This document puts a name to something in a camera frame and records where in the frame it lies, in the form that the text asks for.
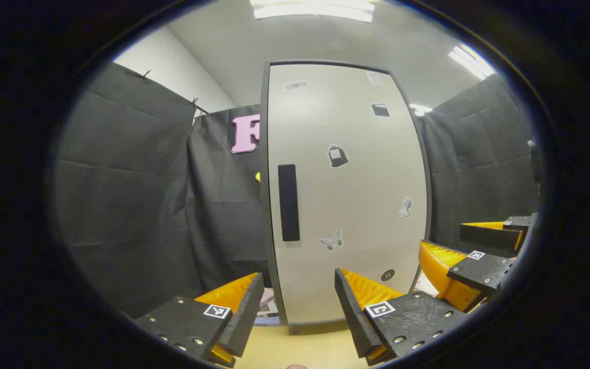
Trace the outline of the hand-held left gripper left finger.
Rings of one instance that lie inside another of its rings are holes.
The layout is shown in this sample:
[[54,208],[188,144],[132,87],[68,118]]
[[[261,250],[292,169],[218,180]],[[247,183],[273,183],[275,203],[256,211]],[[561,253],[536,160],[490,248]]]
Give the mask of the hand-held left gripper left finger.
[[183,353],[232,368],[244,354],[263,294],[264,276],[252,273],[194,299],[173,297],[134,322]]

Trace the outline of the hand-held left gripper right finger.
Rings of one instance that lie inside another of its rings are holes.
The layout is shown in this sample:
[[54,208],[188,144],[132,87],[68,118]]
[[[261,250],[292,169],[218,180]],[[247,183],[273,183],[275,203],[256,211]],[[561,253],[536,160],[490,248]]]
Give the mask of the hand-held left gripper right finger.
[[416,357],[468,319],[468,313],[425,292],[403,294],[340,267],[334,288],[357,355],[369,366]]

